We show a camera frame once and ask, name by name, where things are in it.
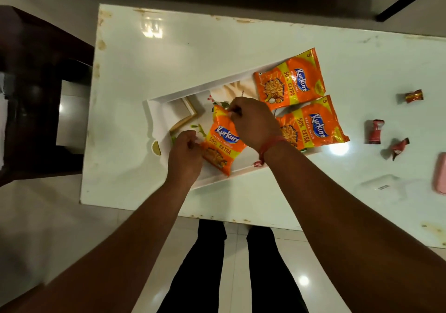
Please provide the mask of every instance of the orange snack packet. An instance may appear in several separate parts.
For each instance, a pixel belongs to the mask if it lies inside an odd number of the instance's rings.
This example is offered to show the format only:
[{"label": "orange snack packet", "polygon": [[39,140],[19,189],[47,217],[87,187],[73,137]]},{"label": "orange snack packet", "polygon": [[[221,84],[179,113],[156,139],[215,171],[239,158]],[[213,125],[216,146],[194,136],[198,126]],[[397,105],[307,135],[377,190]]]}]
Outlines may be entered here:
[{"label": "orange snack packet", "polygon": [[315,48],[276,66],[254,73],[260,100],[269,109],[309,102],[325,94],[325,85]]},{"label": "orange snack packet", "polygon": [[223,107],[214,106],[214,124],[206,140],[201,144],[203,158],[225,175],[231,175],[234,159],[243,151],[246,144],[237,135],[236,126]]},{"label": "orange snack packet", "polygon": [[339,125],[329,95],[277,120],[282,135],[300,151],[305,148],[350,141]]}]

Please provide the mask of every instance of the black trousers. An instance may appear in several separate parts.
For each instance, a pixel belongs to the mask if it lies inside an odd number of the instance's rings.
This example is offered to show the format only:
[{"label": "black trousers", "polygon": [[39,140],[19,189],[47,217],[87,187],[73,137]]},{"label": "black trousers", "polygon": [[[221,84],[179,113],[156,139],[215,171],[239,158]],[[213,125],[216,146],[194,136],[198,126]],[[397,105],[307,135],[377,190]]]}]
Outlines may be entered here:
[{"label": "black trousers", "polygon": [[[217,313],[226,231],[220,221],[200,219],[198,239],[181,264],[158,313]],[[249,273],[253,313],[308,313],[293,276],[277,249],[270,228],[249,230]]]}]

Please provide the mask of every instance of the kurkure logo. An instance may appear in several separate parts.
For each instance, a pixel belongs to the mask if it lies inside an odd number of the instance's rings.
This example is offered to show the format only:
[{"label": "kurkure logo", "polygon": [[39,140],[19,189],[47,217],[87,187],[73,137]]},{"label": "kurkure logo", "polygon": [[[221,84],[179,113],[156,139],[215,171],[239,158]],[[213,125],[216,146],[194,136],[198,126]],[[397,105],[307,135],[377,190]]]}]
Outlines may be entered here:
[{"label": "kurkure logo", "polygon": [[229,131],[228,129],[226,129],[225,127],[219,125],[216,129],[215,132],[217,132],[220,137],[222,137],[224,140],[226,140],[228,143],[231,144],[235,144],[236,142],[238,142],[240,140],[239,137],[234,136],[231,131]]},{"label": "kurkure logo", "polygon": [[305,78],[305,72],[304,69],[294,69],[296,71],[296,77],[298,80],[298,88],[301,91],[309,91],[308,86],[306,85],[306,78]]},{"label": "kurkure logo", "polygon": [[324,130],[325,124],[321,115],[319,113],[312,113],[309,116],[311,117],[311,124],[313,124],[313,131],[315,135],[317,135],[319,138],[328,137]]}]

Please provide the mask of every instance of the forearm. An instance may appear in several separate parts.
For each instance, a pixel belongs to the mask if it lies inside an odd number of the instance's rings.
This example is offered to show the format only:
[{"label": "forearm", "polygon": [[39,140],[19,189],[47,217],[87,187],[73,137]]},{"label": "forearm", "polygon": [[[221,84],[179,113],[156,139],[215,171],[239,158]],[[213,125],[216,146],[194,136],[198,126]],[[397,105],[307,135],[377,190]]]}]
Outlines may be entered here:
[{"label": "forearm", "polygon": [[435,305],[446,289],[446,263],[441,258],[287,143],[268,150],[265,161],[351,310],[438,309]]},{"label": "forearm", "polygon": [[161,186],[21,312],[131,312],[188,191]]}]

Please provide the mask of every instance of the red thread bracelet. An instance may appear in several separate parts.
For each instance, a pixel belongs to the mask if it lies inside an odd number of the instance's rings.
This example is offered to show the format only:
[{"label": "red thread bracelet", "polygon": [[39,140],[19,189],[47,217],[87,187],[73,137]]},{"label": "red thread bracelet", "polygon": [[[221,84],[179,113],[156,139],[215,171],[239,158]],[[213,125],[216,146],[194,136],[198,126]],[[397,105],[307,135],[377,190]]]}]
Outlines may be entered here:
[{"label": "red thread bracelet", "polygon": [[265,144],[263,144],[260,147],[259,150],[259,161],[256,161],[254,163],[254,167],[258,168],[260,166],[263,166],[263,164],[265,164],[265,159],[263,158],[263,155],[265,154],[266,151],[268,151],[271,147],[273,147],[274,145],[276,145],[278,142],[285,142],[286,139],[282,136],[274,136],[271,137],[270,139],[268,139]]}]

